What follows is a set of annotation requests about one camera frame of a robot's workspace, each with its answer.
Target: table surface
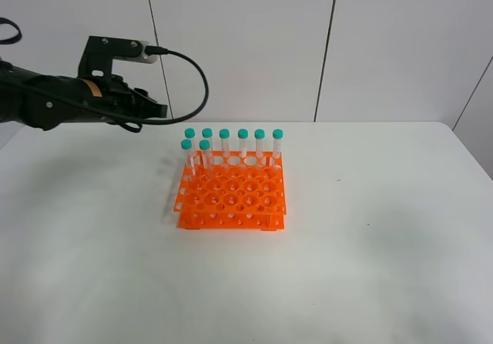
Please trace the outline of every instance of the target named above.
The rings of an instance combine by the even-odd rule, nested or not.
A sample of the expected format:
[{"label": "table surface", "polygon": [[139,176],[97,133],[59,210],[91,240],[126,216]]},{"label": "table surface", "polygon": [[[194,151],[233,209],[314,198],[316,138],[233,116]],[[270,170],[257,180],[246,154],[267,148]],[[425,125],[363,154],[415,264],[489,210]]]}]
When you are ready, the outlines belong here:
[{"label": "table surface", "polygon": [[[176,228],[188,125],[284,130],[285,230]],[[493,342],[493,182],[439,123],[23,128],[0,184],[1,342]]]}]

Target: teal cap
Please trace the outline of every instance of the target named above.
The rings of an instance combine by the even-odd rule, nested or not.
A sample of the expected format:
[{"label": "teal cap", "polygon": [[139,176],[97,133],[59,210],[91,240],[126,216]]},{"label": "teal cap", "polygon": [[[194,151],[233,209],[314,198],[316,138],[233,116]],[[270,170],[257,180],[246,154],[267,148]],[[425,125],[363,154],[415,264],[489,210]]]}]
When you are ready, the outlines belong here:
[{"label": "teal cap", "polygon": [[230,130],[228,129],[221,129],[219,131],[219,137],[222,139],[228,139],[230,137]]},{"label": "teal cap", "polygon": [[200,140],[199,147],[200,147],[200,150],[207,150],[207,149],[210,149],[210,143],[209,143],[209,140]]},{"label": "teal cap", "polygon": [[191,149],[192,148],[192,142],[189,139],[184,139],[182,140],[182,149]]},{"label": "teal cap", "polygon": [[272,136],[275,139],[282,139],[283,138],[283,130],[275,129],[274,131],[272,131]]},{"label": "teal cap", "polygon": [[255,139],[265,138],[265,131],[262,129],[255,130]]},{"label": "teal cap", "polygon": [[248,137],[248,131],[246,129],[238,130],[238,137],[240,139],[246,139]]},{"label": "teal cap", "polygon": [[191,139],[195,137],[195,130],[189,127],[188,129],[185,130],[185,137],[187,139]]},{"label": "teal cap", "polygon": [[211,130],[211,129],[202,130],[202,136],[204,138],[212,138],[213,137],[213,130]]}]

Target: orange test tube rack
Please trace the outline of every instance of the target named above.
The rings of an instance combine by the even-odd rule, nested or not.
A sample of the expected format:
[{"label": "orange test tube rack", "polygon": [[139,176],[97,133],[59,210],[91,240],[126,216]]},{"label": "orange test tube rack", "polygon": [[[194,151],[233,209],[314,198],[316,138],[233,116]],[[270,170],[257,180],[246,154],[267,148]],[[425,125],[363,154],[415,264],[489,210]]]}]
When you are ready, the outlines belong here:
[{"label": "orange test tube rack", "polygon": [[[179,228],[284,229],[282,156],[275,159],[272,152],[264,152],[261,162],[269,165],[248,165],[249,159],[255,159],[255,152],[248,152],[243,159],[238,151],[231,151],[229,158],[240,163],[214,164],[212,171],[205,171],[198,153],[201,160],[195,166],[195,175],[185,166],[179,184],[174,207],[179,212]],[[213,155],[214,162],[223,158],[221,151]]]}]

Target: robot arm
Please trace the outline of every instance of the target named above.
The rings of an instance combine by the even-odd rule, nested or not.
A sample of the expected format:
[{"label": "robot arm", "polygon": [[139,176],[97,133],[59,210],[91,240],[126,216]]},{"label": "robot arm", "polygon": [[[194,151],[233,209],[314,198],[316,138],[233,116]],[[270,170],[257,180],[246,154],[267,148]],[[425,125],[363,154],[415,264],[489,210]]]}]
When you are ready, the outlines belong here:
[{"label": "robot arm", "polygon": [[[0,18],[1,24],[12,25],[18,34],[0,44],[21,39],[15,23]],[[164,120],[167,105],[158,104],[143,89],[131,89],[123,77],[112,74],[112,61],[153,63],[157,55],[166,54],[183,58],[197,69],[205,95],[195,111]],[[192,118],[206,105],[208,96],[206,76],[192,59],[136,40],[90,36],[77,78],[40,75],[0,59],[0,122],[17,121],[45,131],[63,122],[106,122],[140,132],[145,124],[170,125]]]}]

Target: test tube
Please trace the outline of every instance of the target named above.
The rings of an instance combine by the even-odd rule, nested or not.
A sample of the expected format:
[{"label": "test tube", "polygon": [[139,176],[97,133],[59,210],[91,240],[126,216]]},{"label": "test tube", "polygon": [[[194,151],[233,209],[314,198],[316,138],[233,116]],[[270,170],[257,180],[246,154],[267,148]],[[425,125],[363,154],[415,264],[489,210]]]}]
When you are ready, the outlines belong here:
[{"label": "test tube", "polygon": [[202,130],[202,136],[209,142],[210,150],[213,150],[213,130],[209,128]]},{"label": "test tube", "polygon": [[195,143],[195,130],[189,127],[185,130],[185,137],[192,142],[192,149],[194,152],[197,150],[197,146]]},{"label": "test tube", "polygon": [[240,158],[247,156],[247,138],[248,131],[246,129],[238,130],[238,139],[240,141]]},{"label": "test tube", "polygon": [[264,130],[255,130],[255,156],[257,158],[263,157],[263,138],[265,138]]},{"label": "test tube", "polygon": [[230,156],[230,130],[220,130],[219,137],[221,138],[221,149],[223,150],[223,157],[227,158]]},{"label": "test tube", "polygon": [[195,175],[195,151],[192,148],[190,139],[182,140],[182,149],[186,150],[186,167],[192,170],[192,175]]},{"label": "test tube", "polygon": [[210,151],[208,140],[200,140],[200,150],[202,151],[202,164],[206,173],[212,174],[213,171],[213,153]]},{"label": "test tube", "polygon": [[283,130],[275,129],[272,132],[272,136],[274,138],[272,156],[274,158],[279,158],[280,157],[280,140],[283,138]]}]

